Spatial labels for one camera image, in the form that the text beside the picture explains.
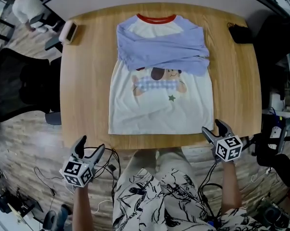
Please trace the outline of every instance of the black and white cube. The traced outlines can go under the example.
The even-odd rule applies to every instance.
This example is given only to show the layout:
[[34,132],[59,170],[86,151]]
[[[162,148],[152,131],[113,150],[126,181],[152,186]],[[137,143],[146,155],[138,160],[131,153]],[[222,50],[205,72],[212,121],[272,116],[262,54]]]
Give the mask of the black and white cube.
[[219,140],[216,144],[215,153],[225,162],[239,158],[243,144],[238,135]]
[[68,161],[63,167],[65,180],[77,187],[85,187],[92,178],[92,172],[88,164]]

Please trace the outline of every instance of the blue gingham print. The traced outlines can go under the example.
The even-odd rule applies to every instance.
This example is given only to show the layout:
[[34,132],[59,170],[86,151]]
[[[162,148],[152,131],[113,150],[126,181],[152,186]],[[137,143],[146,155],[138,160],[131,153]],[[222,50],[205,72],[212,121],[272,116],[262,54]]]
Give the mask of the blue gingham print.
[[154,80],[150,76],[142,77],[135,83],[142,92],[153,89],[168,89],[177,90],[179,86],[179,80]]

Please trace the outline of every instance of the black and white patterned clothing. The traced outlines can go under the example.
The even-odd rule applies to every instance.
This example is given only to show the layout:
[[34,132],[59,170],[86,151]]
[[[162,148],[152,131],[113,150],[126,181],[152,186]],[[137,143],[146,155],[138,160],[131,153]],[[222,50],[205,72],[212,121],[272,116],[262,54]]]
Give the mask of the black and white patterned clothing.
[[[203,221],[206,217],[197,186],[175,168],[160,180],[143,168],[138,174],[118,181],[114,231],[215,231]],[[245,207],[227,211],[221,223],[220,231],[267,230],[247,216]]]

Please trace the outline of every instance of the green star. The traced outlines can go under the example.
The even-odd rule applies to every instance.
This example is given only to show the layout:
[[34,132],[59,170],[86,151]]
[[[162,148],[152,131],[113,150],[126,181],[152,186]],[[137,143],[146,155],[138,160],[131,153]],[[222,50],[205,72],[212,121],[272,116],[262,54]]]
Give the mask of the green star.
[[175,97],[173,96],[173,95],[171,95],[171,96],[168,96],[169,97],[169,101],[174,101],[175,100]]

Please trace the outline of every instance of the raglan shirt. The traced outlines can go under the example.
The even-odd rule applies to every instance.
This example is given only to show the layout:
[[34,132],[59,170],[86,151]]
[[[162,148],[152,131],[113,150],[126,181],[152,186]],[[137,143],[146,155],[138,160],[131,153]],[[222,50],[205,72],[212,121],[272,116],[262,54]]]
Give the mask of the raglan shirt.
[[209,51],[201,27],[179,15],[135,15],[118,25],[117,38],[109,134],[213,129]]

